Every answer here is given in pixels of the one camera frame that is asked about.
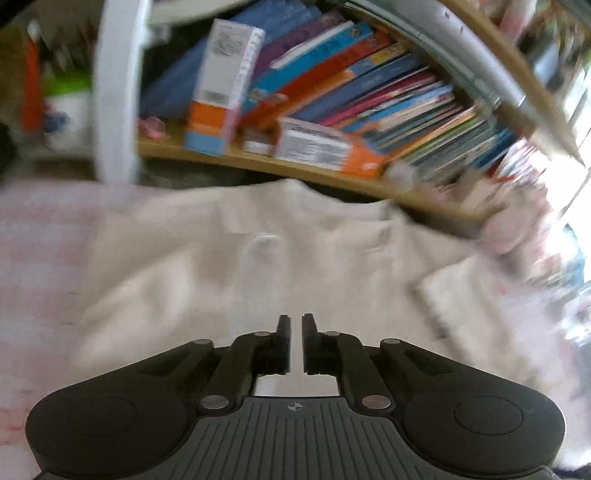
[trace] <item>white pole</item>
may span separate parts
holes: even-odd
[[[106,0],[95,53],[94,150],[101,181],[133,182],[139,75],[152,0]]]

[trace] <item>wooden shelf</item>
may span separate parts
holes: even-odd
[[[401,192],[384,180],[363,179],[325,168],[301,165],[283,160],[276,160],[265,155],[248,153],[237,145],[232,145],[223,157],[213,157],[183,148],[182,124],[167,125],[168,139],[153,141],[139,138],[138,154],[146,158],[168,158],[186,160],[245,170],[261,171],[282,177],[292,177],[329,187],[362,193],[379,199],[391,199],[397,204],[427,213],[447,216],[453,219],[484,223],[491,213],[466,212],[451,202],[439,202],[420,192]]]
[[[553,136],[556,144],[580,160],[579,150],[564,113],[554,98],[533,74],[523,54],[516,48],[482,12],[466,0],[439,0],[456,14],[501,61],[517,83],[523,88],[527,100],[541,117],[542,135]]]

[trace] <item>purple book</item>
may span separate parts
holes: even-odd
[[[300,27],[297,27],[278,38],[272,43],[269,43],[259,53],[256,61],[255,70],[252,74],[252,80],[255,80],[261,73],[269,68],[269,65],[291,48],[304,43],[314,37],[317,37],[322,32],[329,30],[341,23],[345,22],[345,18],[336,10],[332,10],[321,17],[315,18],[306,22]]]

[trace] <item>pink fabric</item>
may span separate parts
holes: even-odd
[[[105,209],[159,190],[97,182],[18,181],[0,189],[0,465],[2,480],[38,468],[24,436],[30,409],[63,386],[76,344],[70,315]]]

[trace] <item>circular pad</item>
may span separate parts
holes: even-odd
[[[517,405],[498,397],[472,397],[453,410],[457,422],[481,435],[505,435],[519,428],[522,415]]]
[[[565,430],[549,398],[511,382],[491,391],[417,394],[402,425],[424,456],[469,476],[516,476],[548,465]]]
[[[176,395],[151,377],[129,376],[117,387],[96,380],[54,392],[31,410],[27,440],[41,469],[122,476],[175,451],[189,426]]]

